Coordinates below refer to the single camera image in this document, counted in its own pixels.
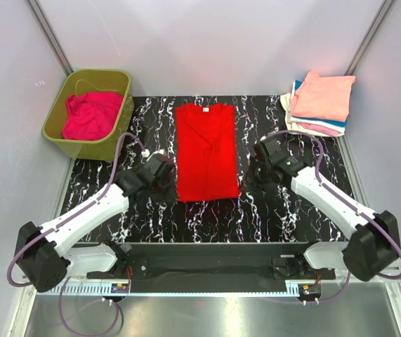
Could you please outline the red t-shirt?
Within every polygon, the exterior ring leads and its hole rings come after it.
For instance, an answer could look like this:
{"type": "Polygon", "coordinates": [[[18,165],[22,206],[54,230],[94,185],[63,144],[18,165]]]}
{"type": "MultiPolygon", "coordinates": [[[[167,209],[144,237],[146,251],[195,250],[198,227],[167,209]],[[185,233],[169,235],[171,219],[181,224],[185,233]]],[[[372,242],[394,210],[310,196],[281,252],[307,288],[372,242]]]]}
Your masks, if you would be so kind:
{"type": "Polygon", "coordinates": [[[182,202],[235,199],[235,107],[194,103],[176,108],[177,193],[182,202]]]}

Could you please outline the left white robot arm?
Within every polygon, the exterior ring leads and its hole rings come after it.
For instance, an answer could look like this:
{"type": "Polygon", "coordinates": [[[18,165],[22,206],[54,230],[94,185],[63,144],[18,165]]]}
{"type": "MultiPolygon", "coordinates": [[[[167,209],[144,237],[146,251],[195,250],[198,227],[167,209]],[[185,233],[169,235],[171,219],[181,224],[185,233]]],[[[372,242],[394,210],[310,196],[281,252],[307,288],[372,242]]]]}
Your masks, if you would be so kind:
{"type": "Polygon", "coordinates": [[[144,164],[118,172],[92,197],[40,226],[24,224],[18,232],[14,265],[37,292],[44,293],[67,277],[119,279],[129,273],[128,249],[112,241],[78,247],[77,242],[110,218],[138,202],[176,197],[174,162],[163,152],[144,164]]]}

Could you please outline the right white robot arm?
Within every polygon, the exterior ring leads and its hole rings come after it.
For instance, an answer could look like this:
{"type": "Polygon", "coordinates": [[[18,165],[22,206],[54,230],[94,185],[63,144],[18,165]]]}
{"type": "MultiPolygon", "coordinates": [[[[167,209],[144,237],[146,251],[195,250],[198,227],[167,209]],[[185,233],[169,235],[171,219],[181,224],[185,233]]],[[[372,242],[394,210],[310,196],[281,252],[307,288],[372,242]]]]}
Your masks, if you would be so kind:
{"type": "MultiPolygon", "coordinates": [[[[275,136],[254,145],[243,189],[267,192],[276,185],[288,187],[328,217],[347,239],[345,242],[316,242],[295,253],[287,263],[302,278],[321,269],[346,269],[363,282],[375,276],[390,279],[384,270],[401,262],[397,219],[389,211],[380,213],[359,203],[332,185],[319,164],[309,164],[282,150],[275,136]]],[[[395,276],[401,279],[401,271],[395,276]]]]}

